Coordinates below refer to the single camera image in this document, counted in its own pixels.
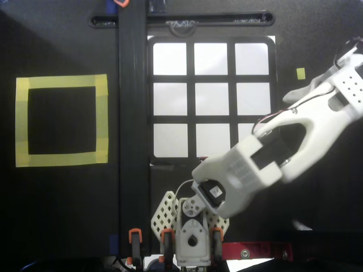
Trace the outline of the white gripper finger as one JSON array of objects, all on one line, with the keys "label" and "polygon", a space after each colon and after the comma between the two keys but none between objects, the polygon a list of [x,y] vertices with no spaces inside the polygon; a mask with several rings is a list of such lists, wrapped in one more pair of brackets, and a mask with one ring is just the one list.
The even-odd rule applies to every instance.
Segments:
[{"label": "white gripper finger", "polygon": [[283,97],[282,100],[286,104],[294,104],[303,97],[305,97],[307,94],[309,94],[313,89],[314,88],[311,86],[306,86],[296,90],[291,90]]}]

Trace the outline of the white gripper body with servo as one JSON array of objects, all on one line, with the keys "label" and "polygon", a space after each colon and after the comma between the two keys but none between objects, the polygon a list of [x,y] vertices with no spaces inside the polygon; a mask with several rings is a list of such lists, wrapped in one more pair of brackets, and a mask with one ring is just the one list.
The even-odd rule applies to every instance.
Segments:
[{"label": "white gripper body with servo", "polygon": [[331,67],[325,73],[318,75],[313,78],[309,85],[309,92],[314,91],[318,86],[320,86],[324,82],[328,82],[330,77],[334,76],[339,71],[336,67]]}]

